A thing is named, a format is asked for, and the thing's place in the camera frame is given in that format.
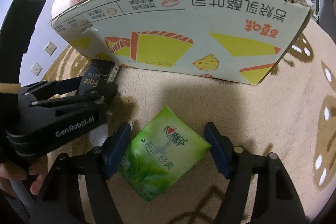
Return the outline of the left hand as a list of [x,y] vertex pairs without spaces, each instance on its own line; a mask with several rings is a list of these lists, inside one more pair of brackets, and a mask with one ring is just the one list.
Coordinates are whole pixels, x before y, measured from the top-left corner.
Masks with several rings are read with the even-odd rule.
[[11,186],[11,181],[23,181],[28,175],[35,176],[36,179],[31,183],[30,192],[32,195],[37,196],[40,192],[42,184],[48,174],[48,158],[43,156],[34,162],[28,171],[21,169],[13,162],[1,163],[1,192],[12,198],[18,196]]

